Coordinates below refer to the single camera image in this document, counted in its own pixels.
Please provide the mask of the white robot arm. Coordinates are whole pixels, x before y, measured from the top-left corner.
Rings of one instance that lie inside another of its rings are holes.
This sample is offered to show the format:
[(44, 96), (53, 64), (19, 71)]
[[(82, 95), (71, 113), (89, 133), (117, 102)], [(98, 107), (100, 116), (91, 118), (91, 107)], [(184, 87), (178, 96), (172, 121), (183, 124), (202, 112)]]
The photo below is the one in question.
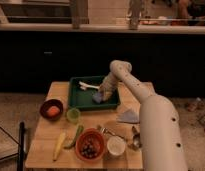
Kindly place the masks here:
[(122, 81), (140, 103), (140, 137), (144, 171), (188, 171), (179, 128), (179, 115), (173, 103), (157, 94), (131, 74), (127, 61), (113, 60), (110, 72), (100, 85), (100, 92), (110, 97), (110, 90)]

